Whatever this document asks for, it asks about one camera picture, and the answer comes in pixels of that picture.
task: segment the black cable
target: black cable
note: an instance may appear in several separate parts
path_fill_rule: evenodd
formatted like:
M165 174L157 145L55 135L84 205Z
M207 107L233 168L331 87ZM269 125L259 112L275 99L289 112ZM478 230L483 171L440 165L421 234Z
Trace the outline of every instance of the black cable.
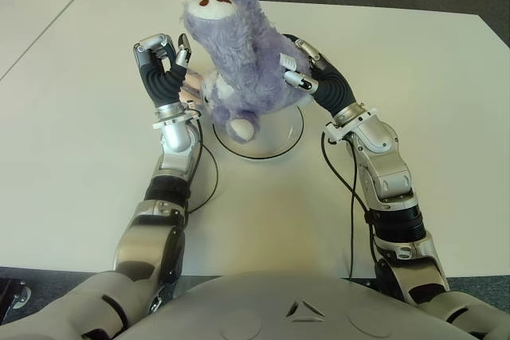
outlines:
M203 145L203 146L204 146L204 149L206 149L207 153L209 153L210 157L213 159L214 169L216 170L216 180L214 181L214 188L213 188L213 191L211 192L210 196L204 202L202 202L200 205L198 205L197 207L190 210L189 214L194 213L195 211L197 211L198 209L203 207L207 202L209 202L210 199L214 196L214 193L216 193L216 189L218 188L218 181L219 181L218 163L216 162L216 158L213 156L213 154L211 153L209 148L206 145Z
M326 138L326 135L323 132L322 135L320 136L320 149L322 150L322 155L324 157L324 161L328 164L328 166L331 169L331 171L333 172L333 174L335 174L335 176L351 192L351 266L350 266L350 270L349 270L349 280L350 280L351 277L352 277L352 272L353 272L353 267L354 267L353 266L353 263L354 263L353 262L353 259L354 259L354 204L353 204L354 199L356 199L358 201L358 203L361 206L361 208L363 209L364 213L368 213L368 208L365 206L365 204L363 203L362 199L359 197L359 195L356 193L356 190L355 190L355 185L356 185L356 182L357 182L357 175L358 175L357 174L358 163L356 161L356 156L355 156L355 152L354 152L354 145L352 144L351 141L345 140L351 146L352 158L354 159L354 164L355 164L355 181L354 181L354 188L353 188L339 174L339 172L336 171L335 167L332 165L331 161L329 160L329 157L328 157L328 154L326 153L326 148L325 148L325 145L324 145L325 138ZM372 260L374 261L374 263L377 263L377 257L375 256L375 251L374 251L374 226L373 225L368 225L368 229L369 229L370 252L371 252Z
M198 169L198 164L200 163L200 158L202 158L202 148L204 147L204 135L202 133L202 125L200 124L200 121L197 120L197 127L198 127L198 136L199 136L199 143L200 143L200 146L198 148L198 157L197 157L197 163L196 165L194 166L194 169L193 169L193 172L191 173L191 176L190 176L190 184L191 182L193 181L193 178L194 178L194 175L195 173L197 172L197 169Z
M356 161L356 154L354 152L354 145L351 140L345 139L351 146L352 158L354 159L354 181L352 182L351 193L351 266L349 268L349 281L352 280L352 271L354 269L354 199L356 195L356 182L358 181L358 163Z
M339 174L338 171L336 171L335 167L332 165L331 161L328 158L328 154L326 153L326 148L324 147L324 139L326 138L326 135L324 132L322 132L322 135L320 136L320 149L322 150L322 155L324 157L324 161L328 164L331 171L335 174L335 176L343 183L347 189L355 195L356 201L358 201L359 205L363 209L364 213L368 213L368 209L363 203L363 200L359 197L357 193L351 188L351 185L347 183L347 181Z
M375 256L374 251L374 226L368 225L368 230L370 233L370 254L372 255L372 260L374 261L374 263L377 263L377 257Z

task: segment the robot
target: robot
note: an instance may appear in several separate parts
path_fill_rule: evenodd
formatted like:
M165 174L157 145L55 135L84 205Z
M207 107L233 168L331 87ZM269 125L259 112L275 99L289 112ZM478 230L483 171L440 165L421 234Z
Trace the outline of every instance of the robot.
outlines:
M137 43L134 53L156 107L163 153L118 244L114 270L0 326L0 340L510 339L510 315L449 290L395 131L356 102L324 55L288 38L308 56L312 76L290 68L285 80L331 113L323 137L351 148L380 292L313 273L254 272L211 280L158 309L159 290L181 275L187 201L203 144L200 115L178 94L190 44L182 34L176 49L161 33Z

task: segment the purple stuffed animal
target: purple stuffed animal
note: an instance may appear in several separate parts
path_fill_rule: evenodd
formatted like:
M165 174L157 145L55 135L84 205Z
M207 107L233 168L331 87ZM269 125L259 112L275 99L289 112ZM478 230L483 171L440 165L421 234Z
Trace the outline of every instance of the purple stuffed animal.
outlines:
M309 97L285 83L280 54L294 57L297 70L307 74L308 58L269 24L259 0L193 0L183 19L216 66L204 77L202 101L232 139L247 143L261 114Z

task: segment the black ring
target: black ring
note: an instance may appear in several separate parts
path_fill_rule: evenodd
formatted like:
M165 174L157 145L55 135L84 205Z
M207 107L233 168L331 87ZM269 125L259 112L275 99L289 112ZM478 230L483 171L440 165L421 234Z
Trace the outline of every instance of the black ring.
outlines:
M276 155L271 155L269 157L249 157L248 155L243 155L243 154L236 153L235 151L233 151L229 147L227 147L227 145L225 145L223 143L223 141L220 140L220 138L218 137L218 133L216 133L216 128L214 127L214 124L213 124L213 132L214 132L214 135L216 136L216 139L218 139L218 141L220 142L220 144L224 148L226 148L230 153L238 155L239 157L243 157L243 158L247 158L247 159L271 159L271 158L280 157L281 155L283 155L285 153L288 153L295 145L297 145L297 143L301 140L301 137L303 136L303 132L304 132L304 117L303 117L303 113L301 112L300 107L298 107L297 105L296 105L296 107L297 107L297 111L300 113L301 122L303 123L303 128L301 129L300 136L297 138L297 140L294 142L294 144L291 147L289 147L286 151L282 151L281 153L276 154Z

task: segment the triangle logo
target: triangle logo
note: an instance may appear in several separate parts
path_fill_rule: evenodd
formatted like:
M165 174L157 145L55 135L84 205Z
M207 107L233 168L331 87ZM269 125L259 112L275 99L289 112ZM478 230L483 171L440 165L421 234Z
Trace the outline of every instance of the triangle logo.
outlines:
M305 300L294 301L286 317L291 322L323 322L326 318L317 307Z

